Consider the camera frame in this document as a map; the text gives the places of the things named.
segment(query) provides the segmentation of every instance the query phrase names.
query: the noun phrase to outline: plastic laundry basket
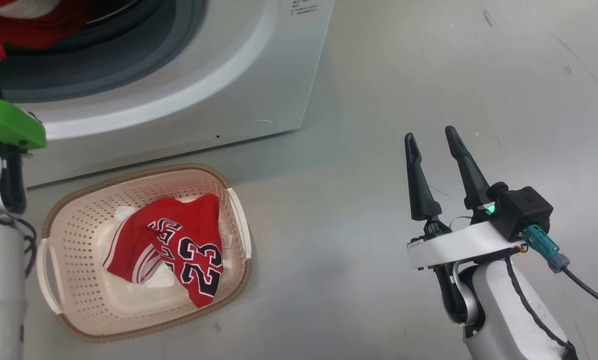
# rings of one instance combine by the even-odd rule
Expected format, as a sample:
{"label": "plastic laundry basket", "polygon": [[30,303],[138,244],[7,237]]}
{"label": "plastic laundry basket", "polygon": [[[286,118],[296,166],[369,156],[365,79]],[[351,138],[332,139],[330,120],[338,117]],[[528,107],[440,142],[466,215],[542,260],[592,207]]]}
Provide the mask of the plastic laundry basket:
{"label": "plastic laundry basket", "polygon": [[[150,287],[132,284],[102,266],[117,223],[114,210],[143,207],[163,197],[191,201],[219,198],[224,271],[214,301],[197,308],[174,279]],[[248,223],[237,194],[214,169],[167,166],[101,182],[61,200],[50,212],[39,247],[37,274],[48,305],[63,326],[87,342],[113,342],[177,326],[214,312],[243,291],[251,268]],[[47,269],[47,254],[54,271]],[[56,292],[50,280],[54,277]]]}

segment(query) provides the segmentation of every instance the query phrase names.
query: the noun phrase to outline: floor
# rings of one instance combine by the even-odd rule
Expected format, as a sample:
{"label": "floor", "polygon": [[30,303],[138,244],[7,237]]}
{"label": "floor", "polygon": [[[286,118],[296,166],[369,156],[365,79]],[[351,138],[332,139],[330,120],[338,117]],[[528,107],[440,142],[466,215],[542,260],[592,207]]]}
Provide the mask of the floor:
{"label": "floor", "polygon": [[[226,308],[110,344],[68,335],[27,283],[27,360],[467,360],[431,271],[409,268],[403,137],[413,132],[446,223],[463,188],[454,125],[490,183],[533,186],[550,235],[598,290],[598,0],[340,0],[301,130],[29,191],[41,227],[63,196],[168,164],[212,166],[253,235],[253,276]],[[530,253],[516,259],[598,360],[598,303]]]}

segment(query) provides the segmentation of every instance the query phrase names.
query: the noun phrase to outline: cable connector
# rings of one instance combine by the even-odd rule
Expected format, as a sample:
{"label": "cable connector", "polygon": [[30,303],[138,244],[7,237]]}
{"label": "cable connector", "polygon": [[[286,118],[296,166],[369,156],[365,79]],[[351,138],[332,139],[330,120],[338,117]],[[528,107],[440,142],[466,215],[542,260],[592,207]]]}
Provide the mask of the cable connector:
{"label": "cable connector", "polygon": [[562,267],[570,264],[570,260],[559,253],[561,248],[538,225],[530,225],[526,228],[523,233],[523,241],[546,259],[548,266],[555,274],[561,272]]}

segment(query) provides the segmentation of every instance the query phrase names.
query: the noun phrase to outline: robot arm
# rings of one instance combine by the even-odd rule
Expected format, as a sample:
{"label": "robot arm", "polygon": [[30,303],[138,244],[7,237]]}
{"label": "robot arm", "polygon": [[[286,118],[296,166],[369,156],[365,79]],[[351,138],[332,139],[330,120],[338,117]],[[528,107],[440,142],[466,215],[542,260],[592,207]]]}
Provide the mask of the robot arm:
{"label": "robot arm", "polygon": [[[411,215],[426,221],[424,235],[408,244],[411,267],[436,273],[443,306],[450,320],[462,326],[463,342],[474,360],[576,359],[574,346],[509,259],[534,239],[525,234],[530,225],[548,230],[552,207],[531,187],[489,187],[456,130],[449,126],[445,133],[472,220],[467,228],[452,232],[438,219],[441,207],[427,186],[417,143],[412,134],[406,135]],[[490,202],[495,207],[487,210],[484,205]],[[542,253],[548,262],[562,259],[555,247]]]}
{"label": "robot arm", "polygon": [[[0,360],[22,357],[25,301],[25,211],[21,155],[45,147],[45,130],[33,117],[1,100],[0,89]],[[35,245],[30,248],[35,255]]]}

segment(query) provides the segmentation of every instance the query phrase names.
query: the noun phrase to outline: printed label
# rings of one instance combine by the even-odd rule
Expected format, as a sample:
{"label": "printed label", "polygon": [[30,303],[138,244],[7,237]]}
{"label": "printed label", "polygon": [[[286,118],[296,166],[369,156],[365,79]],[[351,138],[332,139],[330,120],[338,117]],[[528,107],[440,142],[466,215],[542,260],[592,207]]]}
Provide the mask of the printed label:
{"label": "printed label", "polygon": [[419,246],[420,244],[423,244],[423,240],[419,240],[419,241],[415,241],[413,243],[409,243],[406,245],[406,248],[408,249],[412,249],[415,246]]}
{"label": "printed label", "polygon": [[291,16],[303,15],[317,11],[317,4],[314,0],[292,0]]}
{"label": "printed label", "polygon": [[234,235],[225,235],[221,237],[221,246],[224,249],[232,248],[232,240],[234,239]]}

